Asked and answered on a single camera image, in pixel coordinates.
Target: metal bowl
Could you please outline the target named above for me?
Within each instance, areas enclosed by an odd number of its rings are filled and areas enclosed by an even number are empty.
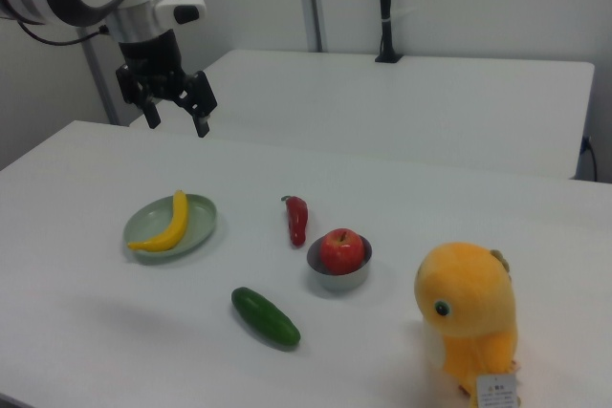
[[[319,256],[321,243],[323,238],[319,238],[313,242],[308,249],[308,255],[306,260],[308,266],[311,268],[311,272],[317,279],[317,281],[327,290],[330,291],[347,291],[354,289],[365,281],[370,271],[370,260],[372,259],[372,246],[369,241],[363,236],[360,236],[363,241],[363,248],[365,250],[365,256],[361,262],[361,266],[348,274],[335,275],[329,272],[329,270],[321,262]]]

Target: green plate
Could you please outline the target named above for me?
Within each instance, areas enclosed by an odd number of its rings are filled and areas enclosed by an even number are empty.
[[[170,250],[148,252],[133,250],[140,257],[162,259],[180,255],[202,243],[215,228],[217,208],[214,203],[200,195],[187,194],[189,222],[185,236]],[[123,229],[125,243],[143,241],[161,233],[172,220],[172,197],[168,196],[146,205],[127,221]]]

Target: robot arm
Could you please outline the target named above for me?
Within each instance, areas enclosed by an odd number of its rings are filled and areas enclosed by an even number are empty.
[[[204,17],[204,0],[0,0],[0,17],[29,24],[88,27],[105,21],[125,64],[117,70],[123,98],[160,123],[153,100],[173,100],[188,111],[198,135],[208,132],[217,105],[206,75],[186,75],[174,28]]]

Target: red chili pepper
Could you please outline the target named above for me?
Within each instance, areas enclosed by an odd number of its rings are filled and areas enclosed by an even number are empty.
[[[306,223],[308,222],[308,207],[304,200],[297,196],[285,196],[282,198],[287,206],[287,217],[289,218],[289,235],[291,242],[296,247],[301,247],[306,241]]]

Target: black stand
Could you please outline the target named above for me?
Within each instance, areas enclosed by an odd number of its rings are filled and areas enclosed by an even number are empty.
[[[217,106],[207,76],[200,71],[186,75],[173,31],[141,43],[121,43],[125,57],[116,71],[123,100],[144,113],[151,129],[160,123],[154,99],[172,100],[193,118],[200,138],[208,134],[208,117]]]
[[[393,36],[391,33],[391,0],[381,0],[382,39],[381,50],[376,62],[387,62],[395,64],[401,58],[401,54],[393,50]]]

